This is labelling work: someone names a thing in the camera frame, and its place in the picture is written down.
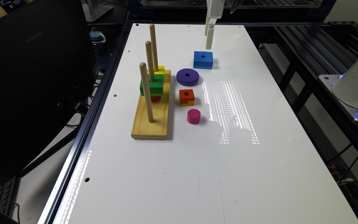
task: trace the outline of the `white tabletop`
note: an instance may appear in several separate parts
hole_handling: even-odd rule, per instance
[[[213,69],[196,69],[200,81],[191,87],[175,75],[193,67],[194,51],[205,51],[204,26],[155,29],[160,65],[172,71],[168,139],[131,138],[150,40],[148,24],[139,24],[79,191],[65,196],[70,203],[55,223],[358,223],[243,26],[216,26]],[[189,88],[196,105],[181,107],[179,90]],[[201,111],[196,125],[186,121],[193,108]]]

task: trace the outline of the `black monitor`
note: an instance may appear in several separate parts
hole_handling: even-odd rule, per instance
[[[84,105],[95,63],[80,0],[35,0],[0,19],[0,185]]]

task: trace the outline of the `purple ring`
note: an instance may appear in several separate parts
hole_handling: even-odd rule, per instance
[[[184,86],[193,86],[198,83],[200,75],[196,70],[184,68],[177,73],[177,81]]]

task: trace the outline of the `blue block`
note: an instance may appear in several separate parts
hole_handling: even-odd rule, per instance
[[[194,52],[193,68],[212,69],[213,63],[212,52]]]

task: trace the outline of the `orange cube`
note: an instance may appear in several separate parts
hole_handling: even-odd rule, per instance
[[[180,99],[180,104],[183,106],[190,106],[187,105],[189,101],[192,101],[194,105],[195,97],[194,97],[193,90],[179,90],[179,99]]]

